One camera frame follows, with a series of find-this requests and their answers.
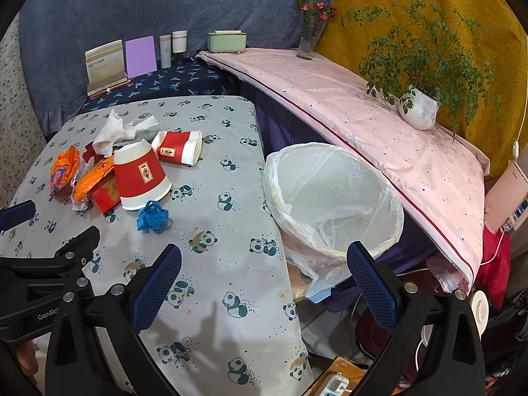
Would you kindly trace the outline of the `white tissue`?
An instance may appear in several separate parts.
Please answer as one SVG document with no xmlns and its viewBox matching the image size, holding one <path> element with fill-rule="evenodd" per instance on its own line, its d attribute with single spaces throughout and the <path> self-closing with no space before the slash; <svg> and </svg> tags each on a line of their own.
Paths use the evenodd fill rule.
<svg viewBox="0 0 528 396">
<path fill-rule="evenodd" d="M 123 118 L 112 110 L 92 146 L 97 155 L 109 157 L 113 154 L 114 147 L 122 147 L 140 140 L 152 140 L 159 130 L 159 122 L 153 115 L 124 123 Z"/>
</svg>

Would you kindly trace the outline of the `orange snack bag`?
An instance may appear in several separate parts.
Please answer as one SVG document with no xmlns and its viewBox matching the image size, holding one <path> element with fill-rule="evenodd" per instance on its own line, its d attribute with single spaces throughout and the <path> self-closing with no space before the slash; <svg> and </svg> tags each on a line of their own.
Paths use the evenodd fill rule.
<svg viewBox="0 0 528 396">
<path fill-rule="evenodd" d="M 49 173 L 49 189 L 51 195 L 56 195 L 70 184 L 80 164 L 80 153 L 75 146 L 62 151 L 54 160 Z"/>
</svg>

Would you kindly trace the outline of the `dark purple cloth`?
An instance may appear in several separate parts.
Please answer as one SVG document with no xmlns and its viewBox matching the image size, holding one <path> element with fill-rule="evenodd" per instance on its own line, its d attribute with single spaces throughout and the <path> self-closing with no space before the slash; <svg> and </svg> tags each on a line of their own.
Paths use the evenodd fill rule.
<svg viewBox="0 0 528 396">
<path fill-rule="evenodd" d="M 256 108 L 265 155 L 294 144 L 327 141 L 284 106 L 249 83 L 241 82 L 236 90 Z M 426 232 L 406 214 L 400 240 L 377 261 L 389 266 L 402 280 L 414 281 L 427 292 L 440 293 L 440 284 L 425 264 L 425 260 L 436 252 L 437 248 Z M 333 288 L 331 294 L 320 303 L 332 312 L 342 311 L 355 303 L 359 294 L 359 288 L 350 278 Z"/>
</svg>

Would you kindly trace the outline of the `purple notebook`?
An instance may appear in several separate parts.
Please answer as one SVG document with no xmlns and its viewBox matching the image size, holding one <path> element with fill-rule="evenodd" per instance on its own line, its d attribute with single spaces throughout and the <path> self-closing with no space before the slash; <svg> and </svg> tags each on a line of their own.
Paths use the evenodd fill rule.
<svg viewBox="0 0 528 396">
<path fill-rule="evenodd" d="M 155 41 L 153 36 L 126 40 L 124 42 L 126 73 L 129 78 L 152 73 L 157 69 Z"/>
</svg>

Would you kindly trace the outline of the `navy floral cloth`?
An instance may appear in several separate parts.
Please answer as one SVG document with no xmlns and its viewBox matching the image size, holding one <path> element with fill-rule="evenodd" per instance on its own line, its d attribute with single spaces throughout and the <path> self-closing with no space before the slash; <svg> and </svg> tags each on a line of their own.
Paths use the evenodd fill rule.
<svg viewBox="0 0 528 396">
<path fill-rule="evenodd" d="M 182 65 L 143 74 L 98 97 L 86 98 L 80 114 L 154 98 L 237 96 L 239 92 L 240 82 L 234 75 L 199 58 L 187 58 Z"/>
</svg>

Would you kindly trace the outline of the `red fuzzy cloth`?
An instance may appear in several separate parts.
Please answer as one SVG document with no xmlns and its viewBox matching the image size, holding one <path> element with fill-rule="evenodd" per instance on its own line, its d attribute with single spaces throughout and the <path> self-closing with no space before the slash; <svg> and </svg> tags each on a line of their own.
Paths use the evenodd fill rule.
<svg viewBox="0 0 528 396">
<path fill-rule="evenodd" d="M 91 142 L 91 143 L 89 143 L 88 145 L 85 146 L 85 151 L 82 154 L 82 158 L 83 158 L 85 163 L 88 163 L 89 160 L 92 159 L 93 163 L 97 164 L 99 161 L 101 161 L 105 157 L 104 157 L 104 155 L 99 155 L 95 151 L 93 143 Z"/>
</svg>

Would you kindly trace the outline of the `green tissue box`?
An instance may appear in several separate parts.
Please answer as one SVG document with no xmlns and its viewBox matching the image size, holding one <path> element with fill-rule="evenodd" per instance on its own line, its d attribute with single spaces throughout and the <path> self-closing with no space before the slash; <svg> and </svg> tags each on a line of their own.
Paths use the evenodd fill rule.
<svg viewBox="0 0 528 396">
<path fill-rule="evenodd" d="M 247 34 L 241 30 L 215 30 L 208 34 L 210 53 L 241 53 L 247 43 Z"/>
</svg>

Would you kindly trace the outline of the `potted green plant white pot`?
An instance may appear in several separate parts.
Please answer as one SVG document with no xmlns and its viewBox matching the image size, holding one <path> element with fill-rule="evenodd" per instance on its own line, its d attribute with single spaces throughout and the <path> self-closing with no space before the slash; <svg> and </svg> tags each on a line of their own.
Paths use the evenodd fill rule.
<svg viewBox="0 0 528 396">
<path fill-rule="evenodd" d="M 371 39 L 358 63 L 368 94 L 400 105 L 407 114 L 412 100 L 422 93 L 446 111 L 449 127 L 458 132 L 482 107 L 491 107 L 499 118 L 502 100 L 491 63 L 474 56 L 460 38 L 466 33 L 478 39 L 481 22 L 458 10 L 453 15 L 455 25 L 450 26 L 438 3 L 414 0 L 351 8 L 340 22 L 360 26 L 378 22 L 386 27 Z"/>
</svg>

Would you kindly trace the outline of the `glass vase red flowers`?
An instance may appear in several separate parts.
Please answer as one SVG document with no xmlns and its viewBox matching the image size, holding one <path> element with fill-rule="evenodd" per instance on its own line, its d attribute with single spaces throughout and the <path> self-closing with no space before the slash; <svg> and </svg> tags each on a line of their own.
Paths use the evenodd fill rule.
<svg viewBox="0 0 528 396">
<path fill-rule="evenodd" d="M 294 0 L 297 10 L 303 15 L 303 31 L 296 56 L 303 60 L 312 60 L 313 48 L 325 28 L 328 20 L 337 14 L 334 6 L 315 0 Z"/>
</svg>

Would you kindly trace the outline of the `red gold cigarette box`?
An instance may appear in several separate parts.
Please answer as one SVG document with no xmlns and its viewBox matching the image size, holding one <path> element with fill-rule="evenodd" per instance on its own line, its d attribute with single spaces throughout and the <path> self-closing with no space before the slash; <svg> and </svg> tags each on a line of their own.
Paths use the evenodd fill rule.
<svg viewBox="0 0 528 396">
<path fill-rule="evenodd" d="M 107 175 L 92 189 L 91 196 L 103 215 L 111 212 L 121 202 L 116 177 L 112 174 Z"/>
</svg>

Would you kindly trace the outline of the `orange plastic wrapper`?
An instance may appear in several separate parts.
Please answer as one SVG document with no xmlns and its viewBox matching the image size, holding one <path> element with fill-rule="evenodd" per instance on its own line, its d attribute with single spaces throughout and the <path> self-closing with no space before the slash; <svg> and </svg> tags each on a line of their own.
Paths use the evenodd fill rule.
<svg viewBox="0 0 528 396">
<path fill-rule="evenodd" d="M 73 198 L 76 202 L 82 202 L 84 198 L 95 188 L 95 186 L 113 171 L 114 157 L 111 155 L 100 160 L 90 171 L 82 176 L 75 186 Z"/>
</svg>

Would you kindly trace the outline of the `white cosmetic jar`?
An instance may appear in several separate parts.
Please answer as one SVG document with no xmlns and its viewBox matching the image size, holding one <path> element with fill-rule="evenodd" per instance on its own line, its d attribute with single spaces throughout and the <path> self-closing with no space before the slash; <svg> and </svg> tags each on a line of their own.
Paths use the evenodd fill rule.
<svg viewBox="0 0 528 396">
<path fill-rule="evenodd" d="M 187 50 L 187 38 L 187 30 L 176 30 L 172 32 L 172 55 L 173 62 L 176 65 L 182 65 L 184 63 Z"/>
</svg>

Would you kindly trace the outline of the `white power strip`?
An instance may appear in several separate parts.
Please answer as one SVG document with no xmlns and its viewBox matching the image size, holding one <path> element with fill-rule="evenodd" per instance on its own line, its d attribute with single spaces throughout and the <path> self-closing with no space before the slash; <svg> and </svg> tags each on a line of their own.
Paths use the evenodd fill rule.
<svg viewBox="0 0 528 396">
<path fill-rule="evenodd" d="M 341 373 L 331 374 L 319 386 L 316 396 L 343 396 L 348 389 L 349 379 Z"/>
</svg>

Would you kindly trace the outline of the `blue glove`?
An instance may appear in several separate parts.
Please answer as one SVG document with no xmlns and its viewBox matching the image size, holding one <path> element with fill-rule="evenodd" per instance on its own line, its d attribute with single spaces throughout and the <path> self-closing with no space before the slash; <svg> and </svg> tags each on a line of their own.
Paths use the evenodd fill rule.
<svg viewBox="0 0 528 396">
<path fill-rule="evenodd" d="M 136 213 L 136 227 L 140 232 L 160 232 L 169 226 L 169 212 L 158 201 L 150 200 Z"/>
</svg>

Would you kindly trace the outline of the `blue grey backdrop cloth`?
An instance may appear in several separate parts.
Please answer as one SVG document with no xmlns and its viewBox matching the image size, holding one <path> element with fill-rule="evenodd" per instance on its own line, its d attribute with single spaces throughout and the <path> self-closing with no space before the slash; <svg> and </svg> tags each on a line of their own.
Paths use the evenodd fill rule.
<svg viewBox="0 0 528 396">
<path fill-rule="evenodd" d="M 176 30 L 187 32 L 190 52 L 214 30 L 241 30 L 252 48 L 292 48 L 302 21 L 294 0 L 26 0 L 21 62 L 41 130 L 58 131 L 81 109 L 88 50 Z"/>
</svg>

